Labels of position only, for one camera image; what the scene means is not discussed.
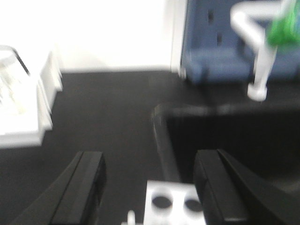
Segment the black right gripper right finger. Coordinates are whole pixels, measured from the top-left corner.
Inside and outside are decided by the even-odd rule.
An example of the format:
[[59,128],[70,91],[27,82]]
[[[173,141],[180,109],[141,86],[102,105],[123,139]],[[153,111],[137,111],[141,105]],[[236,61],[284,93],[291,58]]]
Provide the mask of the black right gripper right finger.
[[194,182],[208,225],[298,225],[300,202],[224,150],[199,150]]

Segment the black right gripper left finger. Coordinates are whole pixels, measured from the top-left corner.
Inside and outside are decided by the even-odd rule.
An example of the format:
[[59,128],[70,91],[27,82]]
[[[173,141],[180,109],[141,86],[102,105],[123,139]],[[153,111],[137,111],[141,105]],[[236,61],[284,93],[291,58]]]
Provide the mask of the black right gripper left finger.
[[80,151],[60,176],[11,224],[96,225],[105,184],[103,153]]

